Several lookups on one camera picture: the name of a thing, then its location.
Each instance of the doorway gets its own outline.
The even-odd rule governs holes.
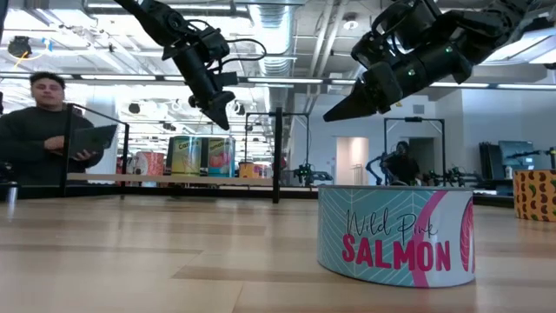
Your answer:
[[[434,170],[434,138],[409,138],[409,156],[415,159],[421,173]]]
[[[336,138],[336,176],[339,185],[368,185],[368,138]]]

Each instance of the man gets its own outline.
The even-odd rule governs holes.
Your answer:
[[[58,185],[67,118],[65,82],[58,75],[37,72],[30,77],[30,84],[36,107],[0,117],[0,161],[11,163],[20,184]],[[94,127],[77,114],[71,125],[73,130]],[[70,157],[68,172],[84,173],[101,160],[103,152],[83,151]]]
[[[422,178],[417,161],[410,157],[408,153],[409,144],[405,141],[398,142],[396,145],[396,153],[385,160],[383,166],[390,170],[398,181],[406,183],[407,185],[412,185],[416,178],[420,180],[422,180]]]

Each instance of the wooden tabletop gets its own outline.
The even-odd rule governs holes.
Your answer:
[[[316,262],[317,201],[100,196],[0,204],[9,313],[552,313],[556,223],[475,208],[477,281],[417,290]]]

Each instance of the monitor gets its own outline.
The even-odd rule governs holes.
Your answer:
[[[500,152],[502,153],[502,165],[510,166],[513,170],[533,170],[533,156],[518,156],[516,154],[533,152],[533,143],[526,141],[499,141]]]

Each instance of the laptop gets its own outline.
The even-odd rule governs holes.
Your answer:
[[[69,155],[74,156],[84,150],[89,153],[101,152],[110,148],[117,127],[117,125],[109,125],[74,130],[69,144]]]

